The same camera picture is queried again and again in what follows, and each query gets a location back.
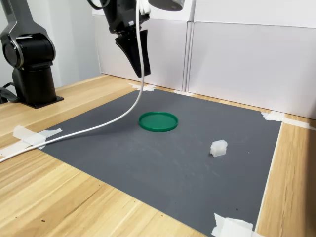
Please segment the wooden table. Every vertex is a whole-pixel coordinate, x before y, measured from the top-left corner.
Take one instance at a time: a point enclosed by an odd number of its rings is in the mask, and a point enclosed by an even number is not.
[[[18,141],[15,126],[45,130],[134,91],[129,82],[138,83],[100,76],[64,86],[56,90],[64,101],[37,110],[0,105],[0,148]],[[0,163],[0,219],[0,236],[10,237],[203,235],[40,150]],[[316,236],[315,131],[282,124],[257,230],[266,237]]]

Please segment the gray mat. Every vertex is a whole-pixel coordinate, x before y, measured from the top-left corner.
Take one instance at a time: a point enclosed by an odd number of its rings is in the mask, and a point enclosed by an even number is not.
[[[51,139],[120,116],[137,94],[51,127],[63,129]],[[149,111],[173,113],[178,127],[143,130],[138,118]],[[257,111],[155,90],[123,119],[43,151],[210,235],[214,213],[256,225],[280,125]],[[214,158],[210,145],[221,139],[227,154]]]

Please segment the white tape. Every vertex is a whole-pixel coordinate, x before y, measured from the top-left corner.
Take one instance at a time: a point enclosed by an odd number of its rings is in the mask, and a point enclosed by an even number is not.
[[[261,112],[261,114],[263,115],[264,118],[266,118],[266,120],[269,120],[269,121],[282,121],[289,125],[294,125],[294,126],[307,128],[307,129],[316,131],[316,128],[311,127],[309,123],[286,118],[284,113],[271,111],[271,113],[269,114],[265,112]]]
[[[216,227],[212,231],[215,237],[263,237],[252,231],[253,225],[243,220],[224,218],[214,213]]]
[[[2,150],[0,150],[0,156],[7,157],[7,156],[15,153],[16,151],[24,150],[25,148],[27,148],[29,146],[30,146],[30,144],[23,142],[23,141],[16,142],[16,143],[14,143],[10,146],[7,146],[7,147],[3,148]]]
[[[20,139],[21,141],[0,150],[0,156],[6,157],[17,151],[24,150],[29,146],[35,146],[43,143],[46,141],[47,137],[51,137],[61,131],[62,130],[59,128],[57,130],[44,130],[42,132],[36,133],[18,125],[13,130],[13,136]]]
[[[140,85],[135,85],[133,83],[129,83],[129,85],[133,86],[133,88],[137,88],[137,90],[140,90]],[[143,91],[154,91],[155,87],[155,85],[146,85],[144,86]]]
[[[174,90],[173,93],[179,94],[179,95],[186,95],[186,96],[192,96],[195,95],[193,93],[185,92],[185,91],[179,91],[179,90]]]
[[[20,125],[14,128],[13,136],[24,141],[25,143],[31,146],[36,146],[46,141],[45,136],[39,133],[33,132],[31,130],[28,130],[25,127],[22,127]]]

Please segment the small white cube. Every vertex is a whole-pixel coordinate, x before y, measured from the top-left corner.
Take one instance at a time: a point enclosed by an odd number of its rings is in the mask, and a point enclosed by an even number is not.
[[[211,154],[214,157],[222,156],[226,154],[228,143],[225,140],[220,140],[212,143]]]

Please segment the green lid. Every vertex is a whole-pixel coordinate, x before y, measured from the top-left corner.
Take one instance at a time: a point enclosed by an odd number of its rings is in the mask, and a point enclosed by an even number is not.
[[[139,117],[139,125],[151,132],[167,132],[178,126],[178,118],[167,112],[149,112]]]

